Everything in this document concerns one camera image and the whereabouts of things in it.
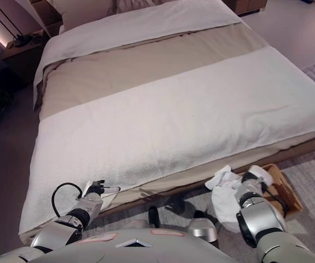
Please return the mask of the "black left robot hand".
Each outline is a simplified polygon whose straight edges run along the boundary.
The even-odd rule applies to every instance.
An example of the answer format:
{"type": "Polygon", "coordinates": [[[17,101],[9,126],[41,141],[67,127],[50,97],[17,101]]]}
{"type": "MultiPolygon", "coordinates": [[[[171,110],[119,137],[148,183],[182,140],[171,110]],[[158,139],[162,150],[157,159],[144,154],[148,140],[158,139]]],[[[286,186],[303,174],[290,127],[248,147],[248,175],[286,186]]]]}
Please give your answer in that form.
{"type": "Polygon", "coordinates": [[[121,188],[118,186],[105,186],[105,180],[99,180],[99,181],[88,181],[83,193],[82,197],[85,197],[89,193],[97,193],[99,196],[102,194],[111,194],[111,193],[118,193],[121,188]]]}

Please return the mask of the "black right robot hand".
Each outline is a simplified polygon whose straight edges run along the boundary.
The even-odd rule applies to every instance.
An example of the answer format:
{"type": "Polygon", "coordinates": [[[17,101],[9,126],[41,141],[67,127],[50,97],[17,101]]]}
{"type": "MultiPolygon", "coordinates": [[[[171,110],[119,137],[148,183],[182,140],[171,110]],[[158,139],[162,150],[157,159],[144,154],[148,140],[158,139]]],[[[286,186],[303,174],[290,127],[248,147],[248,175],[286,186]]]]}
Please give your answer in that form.
{"type": "Polygon", "coordinates": [[[261,191],[265,192],[269,186],[273,184],[273,177],[258,165],[252,165],[242,176],[241,182],[244,183],[249,180],[257,180],[261,178],[261,191]]]}

